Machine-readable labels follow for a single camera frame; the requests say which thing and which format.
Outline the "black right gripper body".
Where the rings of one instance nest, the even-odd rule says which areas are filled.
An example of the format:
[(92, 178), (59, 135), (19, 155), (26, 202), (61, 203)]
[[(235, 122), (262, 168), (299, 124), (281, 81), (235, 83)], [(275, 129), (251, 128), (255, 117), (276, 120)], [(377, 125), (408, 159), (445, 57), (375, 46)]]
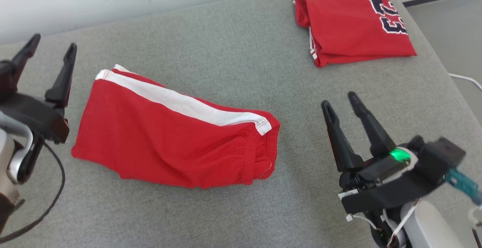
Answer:
[(396, 147), (389, 155), (364, 162), (359, 170), (342, 172), (339, 198), (348, 214), (400, 207), (435, 191), (415, 172), (418, 159), (408, 148)]

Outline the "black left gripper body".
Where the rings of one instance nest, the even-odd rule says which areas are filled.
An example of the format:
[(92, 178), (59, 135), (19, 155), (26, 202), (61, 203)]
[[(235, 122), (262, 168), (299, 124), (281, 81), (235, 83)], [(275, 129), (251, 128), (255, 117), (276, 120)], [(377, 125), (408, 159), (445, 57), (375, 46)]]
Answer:
[(12, 79), (12, 68), (6, 69), (0, 72), (0, 110), (44, 139), (65, 143), (70, 132), (65, 107), (19, 93)]

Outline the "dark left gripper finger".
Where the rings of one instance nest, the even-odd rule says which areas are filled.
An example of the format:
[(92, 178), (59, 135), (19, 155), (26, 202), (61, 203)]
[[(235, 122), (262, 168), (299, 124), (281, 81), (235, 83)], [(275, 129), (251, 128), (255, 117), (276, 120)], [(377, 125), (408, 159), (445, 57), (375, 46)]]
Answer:
[(15, 86), (17, 86), (17, 83), (19, 81), (20, 76), (22, 75), (26, 62), (30, 58), (32, 58), (33, 55), (35, 54), (35, 51), (38, 47), (40, 40), (41, 40), (41, 35), (34, 34), (31, 37), (31, 39), (28, 42), (26, 42), (24, 47), (20, 49), (19, 52), (11, 60), (11, 63), (13, 65), (12, 79)]
[(53, 84), (45, 92), (45, 100), (55, 107), (67, 107), (69, 102), (73, 69), (77, 56), (77, 45), (71, 43), (63, 58), (63, 66)]

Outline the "red basketball jersey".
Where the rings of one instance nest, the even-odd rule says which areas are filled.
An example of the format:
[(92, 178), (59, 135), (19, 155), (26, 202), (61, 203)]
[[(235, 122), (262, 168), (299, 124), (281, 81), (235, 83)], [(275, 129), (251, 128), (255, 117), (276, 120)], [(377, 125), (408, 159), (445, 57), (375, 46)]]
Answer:
[(390, 0), (294, 0), (294, 5), (318, 68), (417, 55)]

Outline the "red shorts with white stripe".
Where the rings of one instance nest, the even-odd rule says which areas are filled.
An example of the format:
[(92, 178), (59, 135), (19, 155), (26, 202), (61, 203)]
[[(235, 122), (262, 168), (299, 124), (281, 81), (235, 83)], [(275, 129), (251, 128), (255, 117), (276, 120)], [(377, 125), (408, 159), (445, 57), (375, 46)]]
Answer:
[(117, 64), (95, 76), (71, 155), (122, 179), (251, 185), (274, 172), (280, 127), (267, 111), (184, 95)]

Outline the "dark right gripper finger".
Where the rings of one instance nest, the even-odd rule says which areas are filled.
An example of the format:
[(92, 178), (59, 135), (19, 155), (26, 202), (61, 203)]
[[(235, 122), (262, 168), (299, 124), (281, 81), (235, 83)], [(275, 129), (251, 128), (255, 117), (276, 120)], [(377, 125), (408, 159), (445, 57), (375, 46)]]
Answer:
[(350, 143), (348, 143), (348, 140), (340, 127), (339, 118), (330, 102), (324, 100), (321, 103), (321, 108), (326, 122), (327, 133), (330, 138), (337, 170), (339, 172), (348, 172), (361, 169), (364, 161), (360, 155), (354, 152)]
[(370, 141), (370, 152), (373, 157), (386, 157), (395, 148), (396, 144), (388, 135), (380, 122), (360, 100), (356, 92), (349, 92), (348, 99), (356, 116), (360, 119)]

